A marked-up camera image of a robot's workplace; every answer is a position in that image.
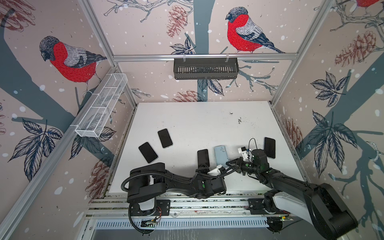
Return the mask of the phone with black screen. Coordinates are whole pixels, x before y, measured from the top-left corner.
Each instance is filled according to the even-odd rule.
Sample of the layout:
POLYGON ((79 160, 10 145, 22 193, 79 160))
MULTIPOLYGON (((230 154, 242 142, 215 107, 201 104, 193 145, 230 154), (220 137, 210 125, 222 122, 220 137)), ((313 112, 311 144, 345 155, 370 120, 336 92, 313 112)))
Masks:
POLYGON ((198 154, 198 168, 209 168, 210 159, 208 149, 199 150, 198 154))

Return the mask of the pale green phone case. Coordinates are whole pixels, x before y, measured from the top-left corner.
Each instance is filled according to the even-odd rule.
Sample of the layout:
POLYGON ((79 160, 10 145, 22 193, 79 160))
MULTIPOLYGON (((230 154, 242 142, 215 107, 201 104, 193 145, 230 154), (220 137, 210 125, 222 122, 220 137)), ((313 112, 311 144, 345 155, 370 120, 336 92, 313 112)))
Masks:
POLYGON ((227 150, 225 146, 217 146, 214 148, 215 158, 217 166, 221 165, 224 168, 228 168, 229 166, 226 164, 229 161, 227 150))

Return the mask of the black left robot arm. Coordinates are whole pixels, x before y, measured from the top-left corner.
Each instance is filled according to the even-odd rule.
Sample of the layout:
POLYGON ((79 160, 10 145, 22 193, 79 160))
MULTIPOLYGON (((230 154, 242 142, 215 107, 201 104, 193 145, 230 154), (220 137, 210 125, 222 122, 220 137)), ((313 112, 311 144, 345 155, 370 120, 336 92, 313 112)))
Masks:
POLYGON ((156 197, 166 192, 207 199, 226 193, 227 187, 223 177, 210 176, 205 168, 197 169, 193 177, 187 178, 166 170, 164 163, 156 163, 131 170, 121 190, 128 193, 127 203, 145 212, 154 210, 156 197))

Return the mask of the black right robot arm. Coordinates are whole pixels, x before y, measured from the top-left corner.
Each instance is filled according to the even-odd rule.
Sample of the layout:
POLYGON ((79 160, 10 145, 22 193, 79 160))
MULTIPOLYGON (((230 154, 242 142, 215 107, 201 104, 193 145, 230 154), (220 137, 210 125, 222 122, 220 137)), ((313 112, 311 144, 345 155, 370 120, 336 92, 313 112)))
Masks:
POLYGON ((270 188, 263 199, 264 210, 269 214, 279 211, 294 214, 312 224, 327 240, 336 240, 359 225, 331 185, 311 184, 271 168, 263 150, 253 150, 249 161, 240 157, 226 165, 270 188))

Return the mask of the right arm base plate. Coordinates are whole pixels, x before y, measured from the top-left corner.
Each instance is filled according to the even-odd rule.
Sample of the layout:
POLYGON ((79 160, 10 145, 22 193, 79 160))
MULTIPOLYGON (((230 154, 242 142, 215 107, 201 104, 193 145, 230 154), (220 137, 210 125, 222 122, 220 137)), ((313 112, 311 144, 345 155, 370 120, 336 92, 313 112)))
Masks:
POLYGON ((261 198, 248 199, 249 206, 246 209, 250 211, 251 215, 279 215, 279 216, 289 215, 288 212, 284 212, 281 210, 267 211, 264 207, 263 201, 264 199, 261 199, 261 198))

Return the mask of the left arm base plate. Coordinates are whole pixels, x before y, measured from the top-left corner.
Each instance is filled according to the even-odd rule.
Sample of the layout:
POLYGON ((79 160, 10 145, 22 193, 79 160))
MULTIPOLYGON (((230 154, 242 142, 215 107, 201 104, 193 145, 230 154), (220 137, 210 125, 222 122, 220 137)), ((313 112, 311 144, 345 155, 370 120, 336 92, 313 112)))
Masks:
POLYGON ((155 198, 138 204, 130 204, 129 214, 134 217, 169 216, 170 200, 157 200, 155 198))

